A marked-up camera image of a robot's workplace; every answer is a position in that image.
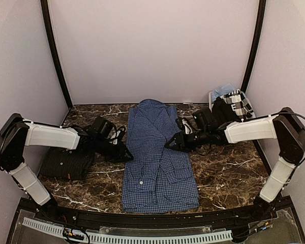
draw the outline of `brown marble surface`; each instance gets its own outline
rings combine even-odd
[[[205,104],[174,104],[178,115],[191,119],[192,112]],[[79,105],[71,109],[65,126],[91,124],[104,116],[118,127],[127,126],[129,108],[135,104]],[[209,151],[204,146],[201,154]],[[212,146],[208,155],[190,153],[200,194],[200,207],[187,212],[214,211],[252,204],[267,179],[267,172],[252,142]],[[60,206],[124,213],[121,205],[124,163],[107,163],[99,154],[84,181],[70,181],[40,176],[40,181],[54,195]]]

